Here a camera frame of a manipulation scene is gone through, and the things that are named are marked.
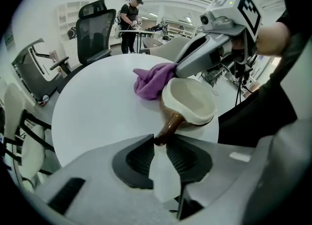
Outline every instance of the round white table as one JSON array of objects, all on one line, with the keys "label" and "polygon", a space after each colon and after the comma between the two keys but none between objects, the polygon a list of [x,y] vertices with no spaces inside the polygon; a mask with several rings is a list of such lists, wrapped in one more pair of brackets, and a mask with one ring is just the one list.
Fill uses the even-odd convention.
[{"label": "round white table", "polygon": [[136,52],[138,53],[138,38],[140,37],[140,49],[141,49],[141,45],[142,45],[142,34],[156,34],[156,32],[151,32],[151,31],[144,31],[144,30],[120,30],[120,32],[128,32],[128,33],[136,33],[137,34],[137,42],[136,42]]},{"label": "round white table", "polygon": [[[92,150],[161,130],[165,121],[159,100],[143,100],[134,93],[134,68],[150,69],[171,62],[143,54],[99,60],[75,75],[59,96],[52,118],[52,139],[62,166]],[[217,115],[206,126],[177,133],[217,142]]]}]

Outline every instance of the mesh chair back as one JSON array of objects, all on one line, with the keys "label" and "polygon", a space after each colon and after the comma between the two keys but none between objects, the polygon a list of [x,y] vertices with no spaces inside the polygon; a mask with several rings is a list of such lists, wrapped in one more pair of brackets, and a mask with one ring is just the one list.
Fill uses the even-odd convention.
[{"label": "mesh chair back", "polygon": [[83,6],[79,11],[77,28],[78,59],[86,65],[87,59],[108,49],[109,35],[116,17],[115,9],[107,9],[104,0]]},{"label": "mesh chair back", "polygon": [[143,39],[143,46],[144,48],[154,48],[162,46],[163,44],[154,38],[146,37]]}]

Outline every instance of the man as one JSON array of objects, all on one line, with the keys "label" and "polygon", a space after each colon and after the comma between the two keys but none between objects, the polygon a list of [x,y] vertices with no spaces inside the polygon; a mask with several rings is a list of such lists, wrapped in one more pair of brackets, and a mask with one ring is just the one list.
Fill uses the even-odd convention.
[{"label": "man", "polygon": [[[125,4],[121,8],[121,29],[122,30],[134,30],[131,27],[131,24],[134,20],[138,18],[138,9],[137,7],[142,4],[142,0],[132,0],[129,5]],[[121,42],[121,50],[123,54],[127,54],[129,49],[130,53],[134,54],[135,50],[133,48],[133,44],[136,39],[136,33],[132,32],[123,32],[122,34],[122,42]]]},{"label": "man", "polygon": [[[296,63],[312,33],[310,23],[303,21],[307,16],[305,4],[306,1],[285,0],[286,13],[273,26],[259,30],[257,53],[282,59],[266,84],[219,117],[218,143],[255,147],[261,137],[273,135],[297,119],[280,82]],[[233,41],[233,49],[242,47],[242,40]]]}]

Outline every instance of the white wall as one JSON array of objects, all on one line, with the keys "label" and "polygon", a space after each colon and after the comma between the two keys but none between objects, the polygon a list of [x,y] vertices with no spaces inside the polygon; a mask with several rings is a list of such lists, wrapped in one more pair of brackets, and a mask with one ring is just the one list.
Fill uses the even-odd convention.
[{"label": "white wall", "polygon": [[[11,62],[21,49],[39,38],[43,38],[49,51],[56,50],[59,58],[65,57],[58,33],[56,9],[60,4],[72,1],[96,0],[23,0],[21,2],[12,18],[16,48],[8,52],[3,40],[0,44],[0,77],[3,77],[7,83],[17,83],[12,75]],[[114,8],[117,11],[124,3],[124,0],[105,0],[107,8]]]}]

